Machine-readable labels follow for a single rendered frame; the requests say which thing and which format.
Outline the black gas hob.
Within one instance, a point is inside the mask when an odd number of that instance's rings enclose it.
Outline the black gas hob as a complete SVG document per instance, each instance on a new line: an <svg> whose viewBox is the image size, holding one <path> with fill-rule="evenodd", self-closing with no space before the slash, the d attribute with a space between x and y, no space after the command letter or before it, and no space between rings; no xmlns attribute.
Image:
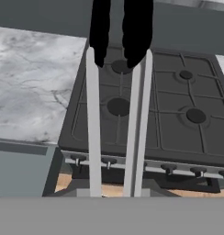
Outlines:
<svg viewBox="0 0 224 235"><path fill-rule="evenodd" d="M155 49L147 126L145 162L148 171L162 164L178 174L192 167L205 176L224 171L224 74L213 55ZM100 76L101 152L123 169L127 150L132 70L112 45Z"/></svg>

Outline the grey open drawer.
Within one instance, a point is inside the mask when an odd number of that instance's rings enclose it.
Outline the grey open drawer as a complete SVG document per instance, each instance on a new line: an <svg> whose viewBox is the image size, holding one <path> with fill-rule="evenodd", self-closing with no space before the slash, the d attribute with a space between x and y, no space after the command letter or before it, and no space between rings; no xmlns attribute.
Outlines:
<svg viewBox="0 0 224 235"><path fill-rule="evenodd" d="M62 159L55 144L0 139L0 196L53 194Z"/></svg>

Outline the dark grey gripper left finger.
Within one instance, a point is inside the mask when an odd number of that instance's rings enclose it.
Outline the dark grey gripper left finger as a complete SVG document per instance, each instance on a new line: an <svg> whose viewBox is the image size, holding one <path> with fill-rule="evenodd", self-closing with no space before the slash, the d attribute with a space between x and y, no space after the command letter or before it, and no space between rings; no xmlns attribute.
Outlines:
<svg viewBox="0 0 224 235"><path fill-rule="evenodd" d="M73 179L66 188L60 191L55 191L57 182L49 183L45 185L43 190L43 197L78 197L78 196L90 196L89 181L86 179Z"/></svg>

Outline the black oven front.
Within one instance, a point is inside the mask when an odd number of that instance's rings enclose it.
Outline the black oven front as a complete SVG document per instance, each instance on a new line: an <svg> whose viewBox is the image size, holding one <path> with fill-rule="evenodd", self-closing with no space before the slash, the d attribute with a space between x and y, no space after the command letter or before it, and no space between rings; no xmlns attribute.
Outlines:
<svg viewBox="0 0 224 235"><path fill-rule="evenodd" d="M124 169L103 167L101 169L101 177L103 184L123 185ZM220 192L217 179L211 178L195 178L186 175L169 175L165 173L144 172L142 178L143 188L161 188L167 190L185 190L196 191L202 193L217 194Z"/></svg>

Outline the black hob knob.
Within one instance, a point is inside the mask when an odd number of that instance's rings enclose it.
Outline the black hob knob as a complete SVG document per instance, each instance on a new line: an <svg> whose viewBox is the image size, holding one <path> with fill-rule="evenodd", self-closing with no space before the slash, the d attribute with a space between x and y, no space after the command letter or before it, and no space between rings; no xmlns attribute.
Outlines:
<svg viewBox="0 0 224 235"><path fill-rule="evenodd" d="M201 178L204 176L207 169L204 167L192 167L190 171L195 175L196 178Z"/></svg>
<svg viewBox="0 0 224 235"><path fill-rule="evenodd" d="M165 170L166 175L172 175L174 173L174 170L177 169L177 166L172 163L166 163L166 164L162 164L161 168Z"/></svg>
<svg viewBox="0 0 224 235"><path fill-rule="evenodd" d="M101 159L101 162L104 163L106 165L106 168L109 170L110 169L110 166L112 164L116 164L117 163L117 160L116 159L113 159L113 158L110 158L110 157L103 157Z"/></svg>
<svg viewBox="0 0 224 235"><path fill-rule="evenodd" d="M84 162L86 160L86 157L84 155L71 155L71 159L75 162L76 166L79 166L81 162Z"/></svg>

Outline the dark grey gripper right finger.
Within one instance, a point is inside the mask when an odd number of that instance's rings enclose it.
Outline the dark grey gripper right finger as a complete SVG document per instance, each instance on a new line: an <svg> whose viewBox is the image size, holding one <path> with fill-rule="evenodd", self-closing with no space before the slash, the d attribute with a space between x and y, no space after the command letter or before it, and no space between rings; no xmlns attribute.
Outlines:
<svg viewBox="0 0 224 235"><path fill-rule="evenodd" d="M178 195L166 190L161 189L155 180L143 180L142 182L142 196L143 197L160 197L170 196L178 197Z"/></svg>

